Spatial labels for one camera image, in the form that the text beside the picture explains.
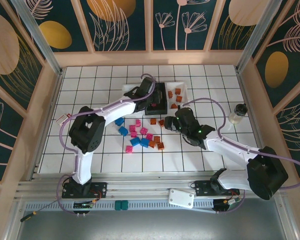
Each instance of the grid tile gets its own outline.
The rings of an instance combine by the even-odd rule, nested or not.
[[[60,126],[55,119],[62,114],[76,114],[83,106],[100,108],[122,97],[122,86],[125,84],[140,84],[142,73],[149,73],[160,82],[184,82],[187,85],[189,101],[197,98],[213,98],[221,102],[226,117],[235,106],[243,103],[237,77],[233,66],[227,65],[147,65],[147,66],[92,66],[69,67],[59,93],[53,120],[50,122],[48,137],[41,158],[39,172],[70,173],[74,167],[74,155],[62,148],[59,142]],[[208,100],[187,105],[198,117],[200,124],[217,128],[222,122],[222,112],[216,104]],[[132,172],[175,172],[175,171],[217,171],[227,167],[232,170],[241,169],[240,166],[216,152],[194,147],[177,132],[166,130],[158,124],[151,125],[150,119],[157,121],[166,115],[142,116],[130,115],[122,126],[129,129],[136,118],[142,122],[141,127],[148,129],[154,136],[160,136],[164,143],[164,150],[158,148],[133,147],[133,153],[125,153],[126,146],[130,146],[130,134],[123,137],[118,132],[119,126],[114,123],[107,125],[99,147],[92,158],[92,173],[132,173]],[[69,126],[65,127],[62,139],[65,144],[73,148],[68,135]],[[137,128],[141,139],[141,127]],[[248,115],[236,125],[228,120],[221,130],[223,135],[243,144],[256,146],[251,123]]]

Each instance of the pink cube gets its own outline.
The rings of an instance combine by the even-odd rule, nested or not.
[[[152,141],[153,136],[154,135],[152,133],[148,133],[145,138]]]
[[[141,130],[140,130],[140,133],[141,133],[142,135],[146,135],[147,132],[148,132],[148,129],[146,129],[145,127],[141,128]]]
[[[141,127],[141,121],[139,119],[135,120],[135,126],[136,127]]]
[[[136,131],[136,125],[129,125],[129,131],[135,132]]]
[[[136,131],[131,131],[130,135],[132,138],[136,138],[137,137],[137,132]]]
[[[126,147],[125,147],[125,152],[126,152],[127,154],[131,154],[132,151],[133,151],[133,147],[132,147],[132,146],[126,146]]]

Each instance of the gray floor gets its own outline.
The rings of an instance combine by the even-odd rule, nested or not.
[[[190,210],[40,212],[19,240],[285,240],[274,200],[246,199],[227,215]]]

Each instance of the orange cube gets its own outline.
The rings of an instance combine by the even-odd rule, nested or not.
[[[165,120],[164,119],[160,120],[159,125],[160,125],[160,127],[163,127],[165,125]]]
[[[176,99],[175,99],[178,103],[181,103],[182,101],[182,96],[176,96]]]
[[[154,142],[156,144],[160,143],[160,136],[154,136]]]
[[[170,99],[172,99],[172,97],[173,97],[172,91],[168,91],[168,96],[169,96]]]
[[[156,146],[156,143],[154,142],[154,141],[150,141],[149,142],[149,147],[151,147],[151,148],[155,148],[155,146]]]
[[[158,150],[163,150],[163,149],[165,149],[165,145],[164,145],[163,142],[159,142],[159,143],[157,144],[157,146],[158,146]]]
[[[176,88],[174,93],[176,95],[180,95],[181,94],[181,88]]]
[[[151,118],[150,119],[150,125],[156,125],[157,124],[157,119]]]

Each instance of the blue cube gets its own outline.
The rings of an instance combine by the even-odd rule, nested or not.
[[[131,139],[130,142],[131,142],[131,145],[134,147],[140,143],[140,138],[135,137],[135,138]]]
[[[121,133],[121,135],[125,137],[128,134],[128,129],[122,126],[119,128],[119,133]]]
[[[114,121],[115,125],[121,126],[125,120],[122,117],[119,117],[117,120]]]
[[[148,139],[146,139],[146,138],[142,138],[141,139],[141,142],[140,142],[140,145],[142,146],[142,147],[145,147],[145,148],[147,148],[148,146],[149,146],[149,140]]]

